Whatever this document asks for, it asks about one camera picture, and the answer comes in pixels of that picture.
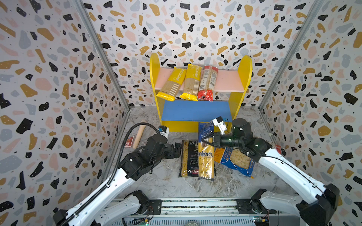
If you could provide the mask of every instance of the red pasta package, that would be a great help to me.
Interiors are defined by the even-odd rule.
[[[214,92],[216,77],[218,76],[216,67],[205,66],[204,73],[200,82],[199,92],[197,99],[200,101],[212,101],[212,93]]]

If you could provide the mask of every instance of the spaghetti package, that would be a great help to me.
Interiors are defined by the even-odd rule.
[[[197,101],[197,92],[200,85],[200,75],[202,67],[188,64],[185,77],[184,93],[180,95],[182,99]]]
[[[198,142],[182,141],[181,169],[178,177],[199,176]]]
[[[199,177],[204,179],[214,180],[214,147],[201,141],[201,138],[208,137],[214,133],[214,124],[199,123]],[[206,139],[209,143],[212,143],[212,138]]]
[[[255,164],[254,160],[241,153],[239,149],[233,148],[216,149],[214,160],[245,176],[251,176]]]
[[[186,69],[174,68],[166,83],[162,86],[161,90],[156,95],[167,101],[174,101],[175,97],[184,82],[186,76]]]
[[[202,101],[212,101],[212,93],[218,76],[218,69],[212,66],[205,66],[204,73],[200,82],[197,99]]]

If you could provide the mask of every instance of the black pasta package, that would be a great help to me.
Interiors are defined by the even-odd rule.
[[[182,141],[181,167],[178,177],[199,176],[198,142]]]

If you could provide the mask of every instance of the terrazzo wall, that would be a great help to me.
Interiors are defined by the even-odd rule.
[[[123,106],[72,1],[0,1],[0,225],[53,225],[101,180]]]
[[[84,0],[98,38],[131,106],[154,106],[150,55],[161,67],[188,63],[254,73],[243,105],[258,106],[313,0]],[[230,93],[214,93],[227,100]]]
[[[262,110],[283,153],[340,189],[329,225],[362,224],[362,1],[325,1]]]

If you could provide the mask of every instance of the rolling pin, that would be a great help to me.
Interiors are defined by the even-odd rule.
[[[143,130],[144,128],[146,127],[146,125],[141,125],[139,126],[139,129],[138,129],[138,132],[137,132],[137,135],[136,135],[136,139],[135,139],[135,142],[133,143],[133,149],[136,149],[138,144],[139,144],[139,141],[141,140],[141,136],[143,134]]]

